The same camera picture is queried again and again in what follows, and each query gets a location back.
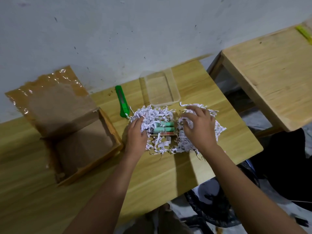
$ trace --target wooden table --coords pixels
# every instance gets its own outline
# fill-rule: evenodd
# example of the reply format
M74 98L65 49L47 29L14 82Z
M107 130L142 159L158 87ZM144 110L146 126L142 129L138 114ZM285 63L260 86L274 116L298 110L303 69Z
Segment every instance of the wooden table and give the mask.
M224 49L211 76L223 65L275 128L294 131L312 122L311 57L292 26Z
M227 130L219 145L240 163L262 151L262 146L239 117L198 61L172 68L181 101L201 103L219 110L217 120ZM122 85L132 109L148 103L140 80ZM123 135L128 120L119 116L114 88L92 95ZM175 104L170 108L182 108ZM67 187L56 187L46 169L45 148L40 135L24 118L0 124L0 232L61 233L113 171L115 156ZM149 212L214 177L209 164L195 153L149 155L140 159L123 204L119 223Z

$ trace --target shredded paper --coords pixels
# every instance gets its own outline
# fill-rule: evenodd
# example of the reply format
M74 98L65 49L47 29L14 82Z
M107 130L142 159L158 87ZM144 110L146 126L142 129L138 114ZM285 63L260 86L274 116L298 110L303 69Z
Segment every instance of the shredded paper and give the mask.
M180 106L198 106L200 108L207 109L207 106L204 106L203 104L181 104ZM216 116L216 113L218 111L214 111L211 109L208 109L210 114L212 116ZM151 154L164 154L164 152L169 153L182 153L182 152L189 152L190 150L195 151L197 154L199 154L199 151L194 147L194 145L191 143L191 141L186 137L183 129L183 119L185 119L190 128L193 128L193 122L185 117L181 117L178 120L174 120L173 113L175 112L174 109L169 110L168 106L162 107L162 108L153 108L150 106L143 106L141 109L138 109L137 111L133 112L133 116L128 117L130 119L130 122L133 122L136 118L144 117L143 123L141 126L141 131L147 130L148 133L148 141L146 144L146 150L149 150ZM195 114L193 110L184 109L184 112L189 112ZM153 130L157 127L157 123L160 122L170 122L170 121L176 121L177 122L177 139L175 142L177 145L174 145L170 148L171 144L171 137L170 136L160 136L160 133L158 133L158 136L155 138L152 138L150 135L152 134ZM224 131L226 128L222 127L219 122L216 121L215 124L215 133L216 133L216 139L218 141L218 137L222 131Z

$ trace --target open cardboard box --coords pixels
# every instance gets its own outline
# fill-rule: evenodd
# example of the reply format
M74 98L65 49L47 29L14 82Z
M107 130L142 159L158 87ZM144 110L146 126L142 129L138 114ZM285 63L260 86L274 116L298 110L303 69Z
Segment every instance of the open cardboard box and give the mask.
M108 116L69 66L6 96L41 133L59 185L72 183L123 148Z

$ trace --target cardboard box lid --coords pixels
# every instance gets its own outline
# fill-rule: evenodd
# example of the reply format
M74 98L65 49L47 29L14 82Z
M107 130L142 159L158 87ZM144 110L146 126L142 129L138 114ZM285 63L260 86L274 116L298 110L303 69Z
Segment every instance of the cardboard box lid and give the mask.
M43 137L96 108L70 66L5 94Z

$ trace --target person's left hand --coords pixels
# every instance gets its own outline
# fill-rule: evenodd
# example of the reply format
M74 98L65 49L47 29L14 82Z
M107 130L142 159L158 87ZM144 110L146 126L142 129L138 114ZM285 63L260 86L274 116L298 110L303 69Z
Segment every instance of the person's left hand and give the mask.
M143 117L136 118L128 127L125 154L131 158L140 159L147 143L147 131L141 133Z

